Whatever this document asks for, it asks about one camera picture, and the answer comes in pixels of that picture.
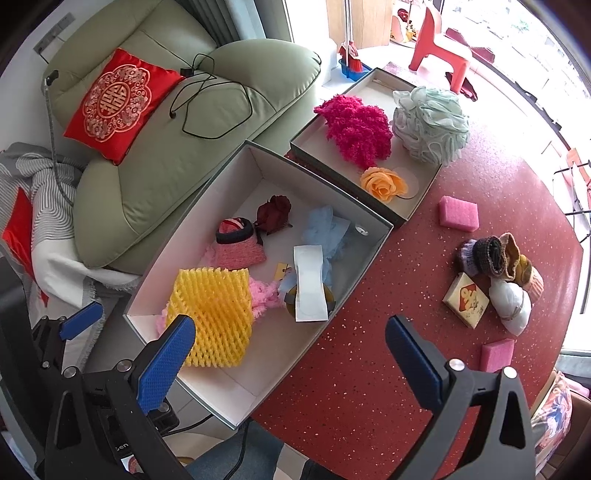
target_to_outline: white plastic bag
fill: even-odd
[[[521,334],[530,320],[531,300],[528,293],[516,283],[493,278],[488,296],[509,333],[515,336]]]

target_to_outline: magenta fluffy yarn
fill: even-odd
[[[392,153],[393,134],[381,108],[364,105],[358,97],[335,95],[314,108],[314,113],[326,119],[326,138],[334,138],[345,160],[364,171]]]

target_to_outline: yellow foam net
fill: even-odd
[[[252,335],[252,297],[248,270],[180,270],[168,311],[168,327],[179,314],[195,322],[195,344],[185,365],[236,367]]]

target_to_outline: orange artificial rose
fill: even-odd
[[[384,203],[396,195],[408,193],[407,183],[396,172],[380,167],[370,167],[363,172],[361,188]]]

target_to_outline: red cushion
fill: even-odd
[[[64,137],[119,165],[156,107],[183,77],[117,48],[91,85]]]
[[[2,240],[6,242],[14,258],[35,278],[31,259],[31,233],[33,229],[33,206],[25,191],[19,187],[17,199],[12,208],[6,228],[2,232]]]

